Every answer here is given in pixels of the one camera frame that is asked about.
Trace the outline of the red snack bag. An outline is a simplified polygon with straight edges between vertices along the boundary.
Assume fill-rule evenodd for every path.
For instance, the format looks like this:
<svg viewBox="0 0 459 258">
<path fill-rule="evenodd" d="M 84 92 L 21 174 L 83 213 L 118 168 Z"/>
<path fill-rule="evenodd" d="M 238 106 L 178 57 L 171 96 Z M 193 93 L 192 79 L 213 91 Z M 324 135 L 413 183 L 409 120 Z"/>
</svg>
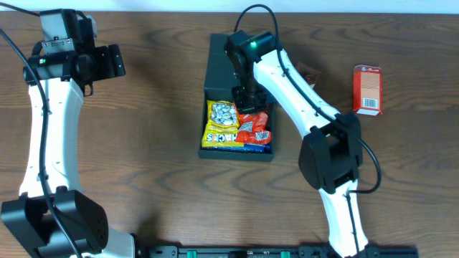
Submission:
<svg viewBox="0 0 459 258">
<path fill-rule="evenodd" d="M 239 114 L 238 120 L 240 127 L 238 129 L 236 141 L 246 144 L 266 145 L 272 140 L 272 133 L 267 129 L 268 113 L 261 111 L 252 114 Z"/>
</svg>

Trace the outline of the yellow Hacks candy bag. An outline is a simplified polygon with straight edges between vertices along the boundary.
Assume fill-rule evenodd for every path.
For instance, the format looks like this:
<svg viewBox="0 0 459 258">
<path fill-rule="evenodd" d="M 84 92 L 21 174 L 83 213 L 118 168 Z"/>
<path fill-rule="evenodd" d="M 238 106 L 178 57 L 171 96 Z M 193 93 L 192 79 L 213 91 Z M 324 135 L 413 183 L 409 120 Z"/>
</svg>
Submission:
<svg viewBox="0 0 459 258">
<path fill-rule="evenodd" d="M 239 148 L 240 123 L 235 105 L 227 101 L 207 100 L 207 123 L 202 136 L 203 148 Z"/>
</svg>

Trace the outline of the black gift box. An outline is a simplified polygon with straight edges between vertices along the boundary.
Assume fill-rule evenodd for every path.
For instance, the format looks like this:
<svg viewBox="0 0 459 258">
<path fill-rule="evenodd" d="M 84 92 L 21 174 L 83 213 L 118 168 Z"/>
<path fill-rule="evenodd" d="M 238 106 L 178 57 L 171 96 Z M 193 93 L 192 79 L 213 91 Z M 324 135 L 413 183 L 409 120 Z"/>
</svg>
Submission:
<svg viewBox="0 0 459 258">
<path fill-rule="evenodd" d="M 226 34 L 211 34 L 209 41 L 209 58 L 204 80 L 204 104 L 202 110 L 202 135 L 207 124 L 207 101 L 232 101 L 232 88 L 239 86 L 240 81 L 235 77 L 235 69 L 227 54 L 224 52 Z M 231 161 L 271 162 L 274 158 L 275 139 L 263 153 L 243 153 L 230 150 L 203 148 L 199 143 L 198 155 L 202 159 L 220 159 Z"/>
</svg>

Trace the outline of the blue Oreo cookie pack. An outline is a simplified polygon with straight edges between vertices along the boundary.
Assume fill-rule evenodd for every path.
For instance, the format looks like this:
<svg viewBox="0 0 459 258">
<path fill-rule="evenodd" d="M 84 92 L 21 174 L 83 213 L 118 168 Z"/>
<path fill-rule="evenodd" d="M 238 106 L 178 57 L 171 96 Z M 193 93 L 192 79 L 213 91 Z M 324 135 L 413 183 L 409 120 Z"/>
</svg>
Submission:
<svg viewBox="0 0 459 258">
<path fill-rule="evenodd" d="M 269 153 L 270 145 L 266 144 L 249 144 L 245 143 L 243 146 L 233 146 L 229 147 L 229 151 L 239 152 L 239 153 Z"/>
</svg>

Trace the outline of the brown Pocky box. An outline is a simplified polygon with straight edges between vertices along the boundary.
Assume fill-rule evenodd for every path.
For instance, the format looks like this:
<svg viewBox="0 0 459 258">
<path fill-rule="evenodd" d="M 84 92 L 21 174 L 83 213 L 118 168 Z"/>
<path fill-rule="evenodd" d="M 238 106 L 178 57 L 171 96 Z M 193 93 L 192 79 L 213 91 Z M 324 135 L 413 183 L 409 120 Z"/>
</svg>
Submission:
<svg viewBox="0 0 459 258">
<path fill-rule="evenodd" d="M 310 87 L 314 88 L 319 77 L 321 76 L 321 71 L 316 70 L 302 62 L 298 62 L 295 68 L 301 77 L 310 85 Z"/>
</svg>

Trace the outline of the red cardboard snack box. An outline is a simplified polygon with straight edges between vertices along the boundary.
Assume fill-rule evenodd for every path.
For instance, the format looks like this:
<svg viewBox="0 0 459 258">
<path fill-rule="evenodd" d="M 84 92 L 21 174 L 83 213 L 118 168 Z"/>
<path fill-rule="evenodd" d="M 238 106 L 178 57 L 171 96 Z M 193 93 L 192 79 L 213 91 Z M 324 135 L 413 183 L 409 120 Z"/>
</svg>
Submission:
<svg viewBox="0 0 459 258">
<path fill-rule="evenodd" d="M 382 70 L 357 65 L 353 69 L 353 111 L 361 115 L 382 114 Z"/>
</svg>

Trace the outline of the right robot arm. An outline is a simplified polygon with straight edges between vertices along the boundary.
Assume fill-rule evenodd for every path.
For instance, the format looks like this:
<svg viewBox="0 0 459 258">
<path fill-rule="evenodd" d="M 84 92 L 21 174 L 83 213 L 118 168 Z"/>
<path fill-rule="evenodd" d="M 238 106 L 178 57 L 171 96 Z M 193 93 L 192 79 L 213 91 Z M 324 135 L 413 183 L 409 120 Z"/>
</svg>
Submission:
<svg viewBox="0 0 459 258">
<path fill-rule="evenodd" d="M 358 257 L 368 244 L 357 201 L 350 195 L 358 186 L 362 162 L 358 118 L 342 115 L 319 97 L 270 32 L 254 37 L 235 32 L 227 37 L 224 51 L 240 81 L 232 91 L 238 113 L 260 112 L 268 96 L 275 98 L 302 137 L 298 165 L 321 195 L 331 248 L 340 257 Z"/>
</svg>

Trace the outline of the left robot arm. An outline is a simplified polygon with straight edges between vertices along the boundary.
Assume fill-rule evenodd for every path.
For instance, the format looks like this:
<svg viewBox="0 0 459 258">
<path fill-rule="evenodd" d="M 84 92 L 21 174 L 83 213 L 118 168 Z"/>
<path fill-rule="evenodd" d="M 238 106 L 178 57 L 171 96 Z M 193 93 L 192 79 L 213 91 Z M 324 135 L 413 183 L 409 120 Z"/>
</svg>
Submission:
<svg viewBox="0 0 459 258">
<path fill-rule="evenodd" d="M 29 160 L 1 220 L 31 257 L 135 257 L 133 235 L 112 229 L 82 190 L 77 130 L 85 87 L 124 76 L 118 45 L 45 52 L 24 63 L 32 104 Z"/>
</svg>

